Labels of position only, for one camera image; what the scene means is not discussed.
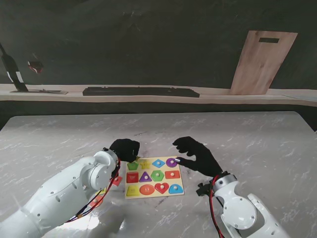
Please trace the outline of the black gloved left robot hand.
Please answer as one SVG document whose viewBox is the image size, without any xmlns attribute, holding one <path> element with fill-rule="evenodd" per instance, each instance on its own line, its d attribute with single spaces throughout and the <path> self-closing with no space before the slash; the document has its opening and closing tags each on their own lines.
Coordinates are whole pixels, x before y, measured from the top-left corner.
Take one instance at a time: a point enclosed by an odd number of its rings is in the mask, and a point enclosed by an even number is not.
<svg viewBox="0 0 317 238">
<path fill-rule="evenodd" d="M 124 162 L 132 163 L 138 158 L 140 143 L 131 139 L 117 139 L 110 148 Z"/>
</svg>

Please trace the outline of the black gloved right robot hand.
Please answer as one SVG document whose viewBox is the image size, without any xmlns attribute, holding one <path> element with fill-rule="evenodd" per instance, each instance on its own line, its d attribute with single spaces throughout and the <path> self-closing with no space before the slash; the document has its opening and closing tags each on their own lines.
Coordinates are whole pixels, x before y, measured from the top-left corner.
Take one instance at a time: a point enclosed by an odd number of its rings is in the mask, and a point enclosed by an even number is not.
<svg viewBox="0 0 317 238">
<path fill-rule="evenodd" d="M 176 147 L 179 153 L 186 154 L 188 157 L 195 156 L 196 158 L 193 161 L 179 157 L 179 165 L 198 171 L 208 177 L 216 177 L 223 172 L 211 151 L 192 137 L 180 137 L 173 142 L 173 146 Z"/>
</svg>

